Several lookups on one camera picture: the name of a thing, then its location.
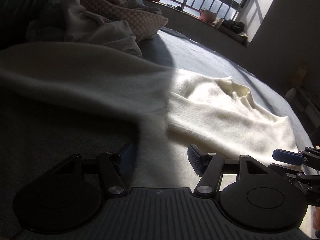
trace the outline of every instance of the bed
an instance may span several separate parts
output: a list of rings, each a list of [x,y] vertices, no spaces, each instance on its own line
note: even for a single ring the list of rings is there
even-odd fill
[[[144,40],[138,45],[142,57],[149,62],[213,78],[231,76],[235,82],[250,88],[254,100],[263,108],[274,115],[289,117],[298,150],[312,146],[289,104],[268,85],[222,55],[168,28],[159,30],[153,40]],[[17,190],[55,163],[71,154],[91,158],[102,152],[116,152],[127,142],[139,141],[137,125],[121,118],[108,118],[52,105],[28,98],[3,84],[0,100],[2,236],[12,237],[19,230],[11,209]],[[177,183],[177,187],[194,187],[194,181],[198,178],[195,174],[193,176],[192,183]],[[126,186],[132,186],[131,179],[130,176],[123,178]]]

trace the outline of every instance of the gray wall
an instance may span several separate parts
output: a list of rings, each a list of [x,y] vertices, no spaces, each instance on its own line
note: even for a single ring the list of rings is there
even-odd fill
[[[168,28],[221,53],[280,93],[295,69],[307,65],[305,87],[320,94],[320,0],[274,0],[248,48],[189,15],[146,5],[162,10]]]

